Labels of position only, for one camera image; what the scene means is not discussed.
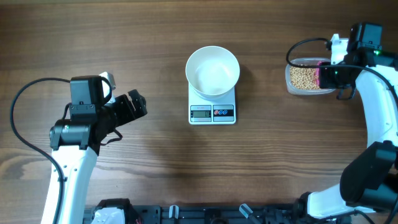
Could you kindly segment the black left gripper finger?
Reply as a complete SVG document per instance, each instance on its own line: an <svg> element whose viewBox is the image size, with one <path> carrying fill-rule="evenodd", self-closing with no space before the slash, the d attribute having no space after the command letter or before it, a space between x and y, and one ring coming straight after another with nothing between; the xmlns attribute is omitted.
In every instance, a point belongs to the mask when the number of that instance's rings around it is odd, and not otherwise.
<svg viewBox="0 0 398 224"><path fill-rule="evenodd" d="M134 111L134 120L139 119L147 114L146 106L137 106Z"/></svg>
<svg viewBox="0 0 398 224"><path fill-rule="evenodd" d="M135 108L145 108L146 107L146 99L136 90L131 90L128 92L128 95L131 98L131 103Z"/></svg>

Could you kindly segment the pink measuring scoop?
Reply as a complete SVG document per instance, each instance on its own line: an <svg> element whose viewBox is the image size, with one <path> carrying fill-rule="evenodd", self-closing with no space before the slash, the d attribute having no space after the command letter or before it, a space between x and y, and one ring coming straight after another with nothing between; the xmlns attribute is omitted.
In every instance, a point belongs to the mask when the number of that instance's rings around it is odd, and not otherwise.
<svg viewBox="0 0 398 224"><path fill-rule="evenodd" d="M320 89L320 69L315 69L315 83L318 89Z"/></svg>

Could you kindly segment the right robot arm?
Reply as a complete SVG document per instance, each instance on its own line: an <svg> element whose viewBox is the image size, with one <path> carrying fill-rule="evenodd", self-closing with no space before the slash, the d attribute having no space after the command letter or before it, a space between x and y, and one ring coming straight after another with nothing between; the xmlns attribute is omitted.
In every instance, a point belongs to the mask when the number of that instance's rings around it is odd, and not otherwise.
<svg viewBox="0 0 398 224"><path fill-rule="evenodd" d="M343 217L387 212L386 223L397 215L397 54L381 45L382 26L359 22L350 36L323 39L329 62L314 65L322 89L342 93L350 88L363 103L367 148L343 171L339 184L305 193L296 200L294 220L339 222Z"/></svg>

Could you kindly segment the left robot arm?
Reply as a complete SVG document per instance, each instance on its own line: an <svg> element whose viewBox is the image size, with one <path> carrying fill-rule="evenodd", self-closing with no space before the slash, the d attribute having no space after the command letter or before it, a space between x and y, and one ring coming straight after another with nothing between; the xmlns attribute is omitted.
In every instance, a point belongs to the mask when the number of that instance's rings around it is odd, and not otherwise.
<svg viewBox="0 0 398 224"><path fill-rule="evenodd" d="M114 97L107 73L70 80L70 118L50 129L56 162L50 178L42 223L81 223L88 185L103 139L117 127L147 114L146 99L137 90Z"/></svg>

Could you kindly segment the white digital kitchen scale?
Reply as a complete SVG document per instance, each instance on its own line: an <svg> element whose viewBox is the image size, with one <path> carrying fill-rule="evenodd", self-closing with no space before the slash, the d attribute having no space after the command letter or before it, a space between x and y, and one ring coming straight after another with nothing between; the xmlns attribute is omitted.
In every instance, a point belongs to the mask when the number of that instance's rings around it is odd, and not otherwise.
<svg viewBox="0 0 398 224"><path fill-rule="evenodd" d="M188 86L188 122L191 125L236 123L235 88L216 98L205 98Z"/></svg>

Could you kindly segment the white bowl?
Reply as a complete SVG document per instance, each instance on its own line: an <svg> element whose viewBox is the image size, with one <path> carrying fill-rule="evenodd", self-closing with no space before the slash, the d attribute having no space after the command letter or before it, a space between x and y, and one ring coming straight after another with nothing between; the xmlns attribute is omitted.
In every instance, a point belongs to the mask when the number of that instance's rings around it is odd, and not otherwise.
<svg viewBox="0 0 398 224"><path fill-rule="evenodd" d="M229 50L211 45L196 50L188 58L185 75L193 91L202 98L219 98L237 84L241 68Z"/></svg>

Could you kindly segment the soybeans pile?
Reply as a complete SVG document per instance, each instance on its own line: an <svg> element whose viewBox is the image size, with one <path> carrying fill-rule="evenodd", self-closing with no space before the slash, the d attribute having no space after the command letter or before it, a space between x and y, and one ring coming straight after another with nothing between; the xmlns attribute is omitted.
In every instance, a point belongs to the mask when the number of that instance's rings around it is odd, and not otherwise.
<svg viewBox="0 0 398 224"><path fill-rule="evenodd" d="M290 67L292 85L300 90L318 90L315 83L315 68Z"/></svg>

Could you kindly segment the clear plastic container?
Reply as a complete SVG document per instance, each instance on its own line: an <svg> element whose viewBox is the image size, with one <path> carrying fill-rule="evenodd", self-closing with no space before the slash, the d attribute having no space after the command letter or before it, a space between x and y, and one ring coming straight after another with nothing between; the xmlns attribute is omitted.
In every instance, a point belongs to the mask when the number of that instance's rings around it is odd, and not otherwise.
<svg viewBox="0 0 398 224"><path fill-rule="evenodd" d="M334 89L321 89L315 68L297 68L287 65L285 68L287 90L293 95L324 95Z"/></svg>

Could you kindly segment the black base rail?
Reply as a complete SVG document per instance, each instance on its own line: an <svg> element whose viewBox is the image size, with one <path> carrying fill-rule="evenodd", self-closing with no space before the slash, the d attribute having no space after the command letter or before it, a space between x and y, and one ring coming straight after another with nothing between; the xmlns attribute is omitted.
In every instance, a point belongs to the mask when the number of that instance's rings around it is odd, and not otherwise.
<svg viewBox="0 0 398 224"><path fill-rule="evenodd" d="M172 205L135 205L127 211L118 207L93 207L86 209L83 223L143 223L143 224L174 224L174 223L351 223L351 217L317 220L308 218L294 219L292 204L274 204L249 207L250 214L245 215L244 207L179 207Z"/></svg>

